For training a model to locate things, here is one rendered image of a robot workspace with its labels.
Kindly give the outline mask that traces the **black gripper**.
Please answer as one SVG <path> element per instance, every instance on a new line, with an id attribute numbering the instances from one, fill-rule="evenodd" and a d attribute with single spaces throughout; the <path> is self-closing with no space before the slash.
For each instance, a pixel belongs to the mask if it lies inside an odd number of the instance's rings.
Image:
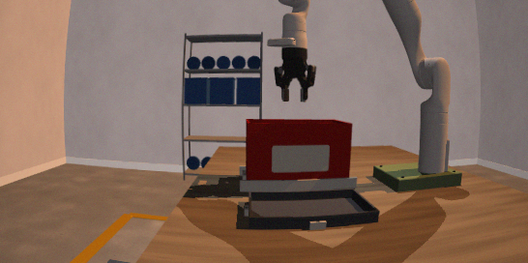
<path id="1" fill-rule="evenodd" d="M 308 65 L 308 50 L 302 47 L 285 47 L 281 49 L 282 66 L 274 67 L 276 85 L 281 88 L 283 102 L 289 102 L 289 84 L 297 78 L 301 85 L 301 102 L 308 99 L 308 87 L 314 85 L 316 66 Z M 292 69 L 293 67 L 293 69 Z M 306 75 L 306 71 L 308 75 Z M 282 75 L 282 73 L 284 74 Z M 286 81 L 286 82 L 285 82 Z"/>

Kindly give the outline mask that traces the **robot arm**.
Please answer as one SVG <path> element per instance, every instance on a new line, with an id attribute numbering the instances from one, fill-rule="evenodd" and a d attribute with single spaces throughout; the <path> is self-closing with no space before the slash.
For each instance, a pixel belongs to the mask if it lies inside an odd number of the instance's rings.
<path id="1" fill-rule="evenodd" d="M 450 139 L 448 115 L 451 74 L 444 58 L 426 58 L 421 45 L 422 16 L 415 0 L 382 0 L 406 50 L 413 75 L 422 89 L 432 89 L 421 103 L 418 171 L 448 172 Z M 293 7 L 282 19 L 282 39 L 269 39 L 267 46 L 308 49 L 306 19 L 310 0 L 279 0 Z M 293 39 L 294 38 L 294 39 Z M 433 88 L 432 88 L 433 87 Z"/>

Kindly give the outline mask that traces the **red bottle crate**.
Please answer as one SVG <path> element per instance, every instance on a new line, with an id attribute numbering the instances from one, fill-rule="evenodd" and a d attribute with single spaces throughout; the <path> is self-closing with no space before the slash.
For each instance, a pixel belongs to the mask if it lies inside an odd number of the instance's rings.
<path id="1" fill-rule="evenodd" d="M 246 119 L 248 180 L 346 178 L 351 150 L 338 120 Z"/>

